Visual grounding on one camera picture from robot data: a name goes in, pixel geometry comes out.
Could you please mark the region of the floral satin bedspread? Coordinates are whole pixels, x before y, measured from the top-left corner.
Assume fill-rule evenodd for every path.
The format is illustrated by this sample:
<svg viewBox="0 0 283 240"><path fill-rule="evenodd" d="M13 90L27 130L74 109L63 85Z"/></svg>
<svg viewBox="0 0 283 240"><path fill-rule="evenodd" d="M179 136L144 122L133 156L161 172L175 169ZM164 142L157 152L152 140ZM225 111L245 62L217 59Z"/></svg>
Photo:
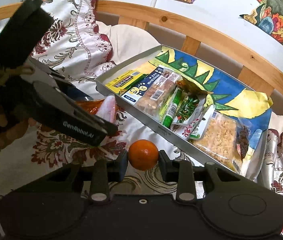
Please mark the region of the floral satin bedspread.
<svg viewBox="0 0 283 240"><path fill-rule="evenodd" d="M105 34L99 33L95 2L44 2L43 8L55 21L31 55L98 100L102 99L102 95L95 89L95 79L116 63L107 61L112 45ZM0 150L0 200L12 190L69 163L90 166L99 159L115 159L139 139L153 142L172 159L192 161L188 154L154 133L124 109L118 109L115 122L119 127L118 133L106 138L97 148L90 148L40 124L30 127L22 138ZM265 187L283 196L283 116L275 113L270 116L266 157L260 173ZM0 239L3 237L0 224Z"/></svg>

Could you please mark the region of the dark dried fruit packet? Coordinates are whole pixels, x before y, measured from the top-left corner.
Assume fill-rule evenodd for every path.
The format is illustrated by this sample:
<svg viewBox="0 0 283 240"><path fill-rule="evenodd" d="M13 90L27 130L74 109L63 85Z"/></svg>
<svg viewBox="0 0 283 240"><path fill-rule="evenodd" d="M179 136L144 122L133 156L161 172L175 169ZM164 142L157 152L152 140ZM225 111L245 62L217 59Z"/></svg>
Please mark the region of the dark dried fruit packet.
<svg viewBox="0 0 283 240"><path fill-rule="evenodd" d="M247 126L238 124L236 132L236 147L237 152L243 160L246 157L246 153L249 147L249 129Z"/></svg>

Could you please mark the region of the cream pillow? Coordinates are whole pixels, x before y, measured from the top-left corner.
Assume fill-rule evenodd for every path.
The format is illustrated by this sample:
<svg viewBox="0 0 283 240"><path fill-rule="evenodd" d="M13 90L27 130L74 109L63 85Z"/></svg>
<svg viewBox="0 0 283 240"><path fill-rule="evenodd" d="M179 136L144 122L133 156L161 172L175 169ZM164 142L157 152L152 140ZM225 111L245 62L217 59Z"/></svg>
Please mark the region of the cream pillow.
<svg viewBox="0 0 283 240"><path fill-rule="evenodd" d="M160 43L147 31L126 24L106 25L97 21L99 33L105 34L112 45L107 61L119 64Z"/></svg>

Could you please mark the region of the puffed rice cracker packet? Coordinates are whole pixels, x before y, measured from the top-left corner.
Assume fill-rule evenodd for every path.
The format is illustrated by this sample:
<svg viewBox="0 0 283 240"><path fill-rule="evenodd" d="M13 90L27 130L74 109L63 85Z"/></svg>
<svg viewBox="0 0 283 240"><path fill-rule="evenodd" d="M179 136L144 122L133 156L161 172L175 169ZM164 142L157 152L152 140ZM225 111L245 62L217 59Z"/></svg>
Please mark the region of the puffed rice cracker packet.
<svg viewBox="0 0 283 240"><path fill-rule="evenodd" d="M204 136L191 143L230 169L233 161L241 162L235 151L236 121L219 112L214 112Z"/></svg>

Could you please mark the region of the orange plastic snack bag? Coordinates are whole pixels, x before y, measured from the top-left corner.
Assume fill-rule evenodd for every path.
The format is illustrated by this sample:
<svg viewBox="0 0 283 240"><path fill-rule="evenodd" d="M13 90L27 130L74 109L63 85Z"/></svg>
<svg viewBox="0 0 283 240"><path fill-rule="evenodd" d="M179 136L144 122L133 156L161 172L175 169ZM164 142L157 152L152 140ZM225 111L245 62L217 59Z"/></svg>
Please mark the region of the orange plastic snack bag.
<svg viewBox="0 0 283 240"><path fill-rule="evenodd" d="M110 94L104 99L93 101L77 101L76 104L92 115L101 117L102 119L114 123L117 104L114 94Z"/></svg>

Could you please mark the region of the green stick packet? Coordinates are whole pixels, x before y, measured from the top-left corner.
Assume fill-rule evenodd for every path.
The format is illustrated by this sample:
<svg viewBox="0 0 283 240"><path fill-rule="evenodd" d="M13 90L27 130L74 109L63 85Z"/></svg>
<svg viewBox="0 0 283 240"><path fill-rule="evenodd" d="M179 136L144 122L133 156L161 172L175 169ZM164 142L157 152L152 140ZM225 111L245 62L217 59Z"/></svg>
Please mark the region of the green stick packet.
<svg viewBox="0 0 283 240"><path fill-rule="evenodd" d="M163 118L163 121L162 121L162 125L167 127L167 128L170 128L172 122L173 122L173 119L175 117L175 114L177 112L177 108L178 108L178 105L180 103L180 100L182 98L182 89L180 88L176 88L176 90L174 91L174 94L172 96L172 100L167 108L167 111L164 115L164 118Z"/></svg>

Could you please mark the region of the blue calcium box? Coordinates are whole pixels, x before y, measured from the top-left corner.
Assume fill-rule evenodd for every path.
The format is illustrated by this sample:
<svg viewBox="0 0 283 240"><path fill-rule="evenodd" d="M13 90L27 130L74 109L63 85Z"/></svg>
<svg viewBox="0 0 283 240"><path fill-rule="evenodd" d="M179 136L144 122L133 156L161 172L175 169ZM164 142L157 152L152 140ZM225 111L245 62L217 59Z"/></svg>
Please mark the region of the blue calcium box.
<svg viewBox="0 0 283 240"><path fill-rule="evenodd" d="M170 74L171 70L169 68L160 65L150 74L146 75L141 81L138 81L136 85L133 85L132 88L125 92L121 97L134 105L144 96L153 84L157 84L157 80L166 81Z"/></svg>

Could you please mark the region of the wooden bed rail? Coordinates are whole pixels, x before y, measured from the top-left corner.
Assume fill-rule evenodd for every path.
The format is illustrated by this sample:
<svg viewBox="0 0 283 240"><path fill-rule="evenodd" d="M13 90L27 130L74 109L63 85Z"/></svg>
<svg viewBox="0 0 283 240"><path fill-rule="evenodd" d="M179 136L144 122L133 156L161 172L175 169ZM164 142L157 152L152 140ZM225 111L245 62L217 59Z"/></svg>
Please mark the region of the wooden bed rail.
<svg viewBox="0 0 283 240"><path fill-rule="evenodd" d="M256 51L241 44L228 35L203 23L172 12L132 3L98 0L97 12L119 17L119 24L126 24L145 30L152 23L184 34L182 51L195 55L201 44L234 59L243 68L238 79L250 88L270 96L274 90L283 95L283 72Z"/></svg>

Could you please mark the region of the nut bar clear packet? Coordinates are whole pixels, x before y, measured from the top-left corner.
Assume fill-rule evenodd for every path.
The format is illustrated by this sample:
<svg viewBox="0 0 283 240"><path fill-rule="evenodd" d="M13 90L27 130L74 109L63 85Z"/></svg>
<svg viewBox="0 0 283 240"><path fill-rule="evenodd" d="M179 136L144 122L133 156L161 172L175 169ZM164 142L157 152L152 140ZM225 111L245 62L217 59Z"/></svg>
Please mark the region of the nut bar clear packet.
<svg viewBox="0 0 283 240"><path fill-rule="evenodd" d="M177 81L181 79L182 77L178 73L169 69L164 70L136 102L135 107L159 121L161 108L174 92Z"/></svg>

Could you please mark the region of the yellow green snack packet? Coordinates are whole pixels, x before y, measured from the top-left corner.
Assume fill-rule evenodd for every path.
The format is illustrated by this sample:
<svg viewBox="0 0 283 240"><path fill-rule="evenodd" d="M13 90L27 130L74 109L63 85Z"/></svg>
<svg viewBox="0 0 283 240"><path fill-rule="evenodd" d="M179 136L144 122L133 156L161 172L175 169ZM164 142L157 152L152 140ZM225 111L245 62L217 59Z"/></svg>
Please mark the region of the yellow green snack packet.
<svg viewBox="0 0 283 240"><path fill-rule="evenodd" d="M136 83L141 81L146 75L137 71L129 70L124 74L116 77L114 80L106 84L106 87L118 95L123 95Z"/></svg>

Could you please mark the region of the green vegetable snack packet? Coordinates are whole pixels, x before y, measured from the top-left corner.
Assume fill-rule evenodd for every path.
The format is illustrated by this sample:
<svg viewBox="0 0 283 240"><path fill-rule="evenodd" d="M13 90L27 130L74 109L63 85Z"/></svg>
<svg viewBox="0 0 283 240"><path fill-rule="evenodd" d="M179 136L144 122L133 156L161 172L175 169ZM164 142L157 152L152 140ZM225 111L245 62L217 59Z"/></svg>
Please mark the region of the green vegetable snack packet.
<svg viewBox="0 0 283 240"><path fill-rule="evenodd" d="M195 127L202 120L206 109L204 95L187 95L178 108L171 124L171 131L184 140L188 140Z"/></svg>

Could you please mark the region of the dinosaur drawing paper in tray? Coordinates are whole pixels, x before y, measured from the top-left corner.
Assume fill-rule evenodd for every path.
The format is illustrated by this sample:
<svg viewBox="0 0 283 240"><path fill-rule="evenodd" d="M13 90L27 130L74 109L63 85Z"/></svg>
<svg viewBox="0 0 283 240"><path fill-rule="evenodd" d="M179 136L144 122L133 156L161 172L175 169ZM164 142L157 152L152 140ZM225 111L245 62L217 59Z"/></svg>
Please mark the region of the dinosaur drawing paper in tray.
<svg viewBox="0 0 283 240"><path fill-rule="evenodd" d="M249 146L256 149L266 135L272 112L266 94L252 90L217 67L185 52L157 46L147 53L151 55L149 63L152 65L169 67L207 91L207 105L214 104L218 112L234 120L247 121L251 126Z"/></svg>

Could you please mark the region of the orange tangerine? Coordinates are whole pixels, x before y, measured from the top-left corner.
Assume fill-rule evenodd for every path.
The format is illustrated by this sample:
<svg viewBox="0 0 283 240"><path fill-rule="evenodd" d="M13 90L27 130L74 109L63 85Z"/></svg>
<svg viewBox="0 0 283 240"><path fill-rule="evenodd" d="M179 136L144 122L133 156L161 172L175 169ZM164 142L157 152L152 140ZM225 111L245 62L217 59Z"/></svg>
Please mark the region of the orange tangerine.
<svg viewBox="0 0 283 240"><path fill-rule="evenodd" d="M152 169L159 158L159 150L156 145L145 139L137 140L128 150L128 160L131 166L140 171Z"/></svg>

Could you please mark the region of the metal tray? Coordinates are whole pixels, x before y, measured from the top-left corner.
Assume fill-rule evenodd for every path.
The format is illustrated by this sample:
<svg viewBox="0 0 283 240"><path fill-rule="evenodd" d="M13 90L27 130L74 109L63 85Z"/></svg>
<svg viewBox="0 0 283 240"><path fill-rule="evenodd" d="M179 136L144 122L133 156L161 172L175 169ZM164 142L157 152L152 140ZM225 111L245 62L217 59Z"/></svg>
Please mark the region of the metal tray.
<svg viewBox="0 0 283 240"><path fill-rule="evenodd" d="M102 74L103 95L198 161L245 176L268 128L272 101L180 50L157 46Z"/></svg>

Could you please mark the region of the golden foil snack packet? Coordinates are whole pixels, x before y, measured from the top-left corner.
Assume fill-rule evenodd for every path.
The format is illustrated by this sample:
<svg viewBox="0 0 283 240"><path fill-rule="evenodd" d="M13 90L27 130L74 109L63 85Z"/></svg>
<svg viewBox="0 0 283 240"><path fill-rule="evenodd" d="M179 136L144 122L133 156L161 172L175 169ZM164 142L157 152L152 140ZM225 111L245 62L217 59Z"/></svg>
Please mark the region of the golden foil snack packet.
<svg viewBox="0 0 283 240"><path fill-rule="evenodd" d="M199 88L195 83L183 78L180 81L177 81L177 86L184 90L186 93L191 95L210 95L212 92L206 91L204 89Z"/></svg>

